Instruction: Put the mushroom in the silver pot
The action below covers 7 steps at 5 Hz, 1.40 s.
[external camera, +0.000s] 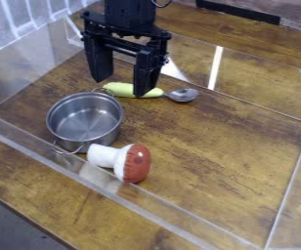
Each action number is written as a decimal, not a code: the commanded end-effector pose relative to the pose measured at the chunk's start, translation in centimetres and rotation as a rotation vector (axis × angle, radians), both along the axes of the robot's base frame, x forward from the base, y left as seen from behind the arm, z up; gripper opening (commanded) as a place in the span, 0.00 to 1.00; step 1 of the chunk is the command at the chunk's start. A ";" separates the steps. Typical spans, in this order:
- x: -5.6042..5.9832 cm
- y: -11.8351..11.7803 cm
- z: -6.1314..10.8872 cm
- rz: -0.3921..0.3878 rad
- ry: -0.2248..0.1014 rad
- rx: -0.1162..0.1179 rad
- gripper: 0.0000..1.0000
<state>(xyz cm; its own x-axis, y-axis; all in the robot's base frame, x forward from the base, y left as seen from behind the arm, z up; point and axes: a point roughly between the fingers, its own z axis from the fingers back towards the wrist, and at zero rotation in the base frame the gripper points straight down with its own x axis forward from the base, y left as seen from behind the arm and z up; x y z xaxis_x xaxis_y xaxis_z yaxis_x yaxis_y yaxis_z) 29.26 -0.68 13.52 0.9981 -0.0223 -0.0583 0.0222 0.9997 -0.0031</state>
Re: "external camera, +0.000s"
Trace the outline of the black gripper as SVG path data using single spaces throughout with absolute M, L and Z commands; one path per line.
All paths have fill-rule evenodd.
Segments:
M 142 97 L 156 88 L 166 63 L 172 34 L 154 25 L 156 11 L 170 5 L 157 0 L 105 0 L 102 14 L 84 11 L 82 41 L 90 75 L 96 82 L 114 72 L 113 51 L 137 55 L 134 65 L 134 95 Z

